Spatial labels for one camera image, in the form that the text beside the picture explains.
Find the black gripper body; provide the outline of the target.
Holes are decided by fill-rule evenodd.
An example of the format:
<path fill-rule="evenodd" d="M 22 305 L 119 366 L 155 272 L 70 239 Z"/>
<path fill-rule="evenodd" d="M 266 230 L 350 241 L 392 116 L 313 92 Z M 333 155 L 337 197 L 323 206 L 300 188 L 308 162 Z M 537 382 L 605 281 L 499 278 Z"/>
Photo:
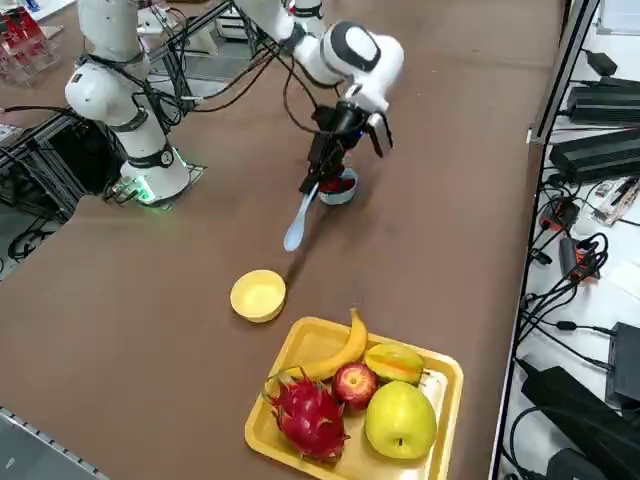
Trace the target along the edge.
<path fill-rule="evenodd" d="M 353 149 L 363 135 L 368 113 L 346 101 L 338 101 L 334 107 L 319 105 L 312 114 L 317 129 L 329 135 L 316 133 L 312 140 L 312 150 L 331 150 L 339 142 L 344 150 Z"/>

